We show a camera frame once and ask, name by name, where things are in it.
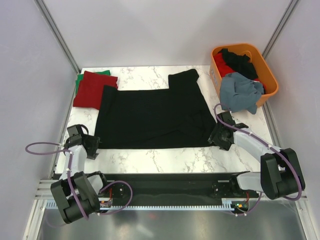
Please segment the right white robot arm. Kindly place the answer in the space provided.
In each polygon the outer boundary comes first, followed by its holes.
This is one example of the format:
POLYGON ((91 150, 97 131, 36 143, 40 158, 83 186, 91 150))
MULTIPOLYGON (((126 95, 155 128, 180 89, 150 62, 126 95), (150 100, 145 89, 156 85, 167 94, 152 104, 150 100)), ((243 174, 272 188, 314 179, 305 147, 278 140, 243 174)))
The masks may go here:
POLYGON ((258 172, 232 174, 229 191, 235 197, 246 191, 265 194, 270 200, 284 198, 297 201, 306 187, 297 153, 263 140, 244 123, 236 123, 230 112, 216 114, 215 125, 208 142, 229 151, 232 145, 246 150, 260 164, 258 172))

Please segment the orange plastic tub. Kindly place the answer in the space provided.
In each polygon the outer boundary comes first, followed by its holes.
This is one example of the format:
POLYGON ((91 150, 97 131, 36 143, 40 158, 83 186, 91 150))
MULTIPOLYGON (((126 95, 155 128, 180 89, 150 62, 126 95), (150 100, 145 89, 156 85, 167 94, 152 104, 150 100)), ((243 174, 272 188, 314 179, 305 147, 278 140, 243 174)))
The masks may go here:
POLYGON ((232 53, 237 55, 247 55, 250 58, 250 62, 253 63, 253 66, 257 72, 258 79, 265 86, 266 90, 266 94, 263 94, 256 103, 258 108, 278 92, 278 81, 274 77, 272 71, 269 69, 269 66, 263 58, 261 52, 252 44, 236 43, 217 46, 211 52, 209 75, 218 98, 220 98, 222 77, 214 60, 214 55, 216 55, 221 49, 228 49, 232 53))

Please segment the grey-blue t-shirt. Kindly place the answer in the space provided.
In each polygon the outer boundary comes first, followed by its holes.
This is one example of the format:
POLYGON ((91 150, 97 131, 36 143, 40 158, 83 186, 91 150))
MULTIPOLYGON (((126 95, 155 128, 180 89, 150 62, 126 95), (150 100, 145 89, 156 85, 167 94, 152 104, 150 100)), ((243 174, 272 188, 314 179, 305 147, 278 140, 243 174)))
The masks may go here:
POLYGON ((265 93, 261 82, 251 80, 238 72, 229 73, 222 78, 219 99, 221 108, 233 113, 247 110, 257 113, 257 102, 265 93))

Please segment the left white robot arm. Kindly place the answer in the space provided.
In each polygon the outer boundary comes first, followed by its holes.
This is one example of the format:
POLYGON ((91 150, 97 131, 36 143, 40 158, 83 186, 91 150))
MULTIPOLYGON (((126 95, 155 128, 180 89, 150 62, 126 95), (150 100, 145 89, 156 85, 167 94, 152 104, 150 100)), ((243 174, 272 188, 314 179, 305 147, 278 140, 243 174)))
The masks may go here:
POLYGON ((85 161, 95 160, 100 138, 89 134, 83 124, 67 128, 67 138, 63 152, 65 165, 58 181, 50 186, 55 204, 66 224, 100 210, 99 197, 106 196, 110 185, 100 171, 85 173, 85 161))

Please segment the black t-shirt blue logo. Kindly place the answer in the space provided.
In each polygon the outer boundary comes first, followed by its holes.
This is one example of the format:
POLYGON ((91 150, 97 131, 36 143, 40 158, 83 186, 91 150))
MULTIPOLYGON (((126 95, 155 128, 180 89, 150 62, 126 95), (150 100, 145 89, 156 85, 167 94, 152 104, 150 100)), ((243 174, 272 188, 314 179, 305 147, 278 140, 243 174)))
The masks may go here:
POLYGON ((168 88, 103 88, 94 135, 99 149, 174 149, 209 147, 216 126, 189 69, 168 76, 168 88))

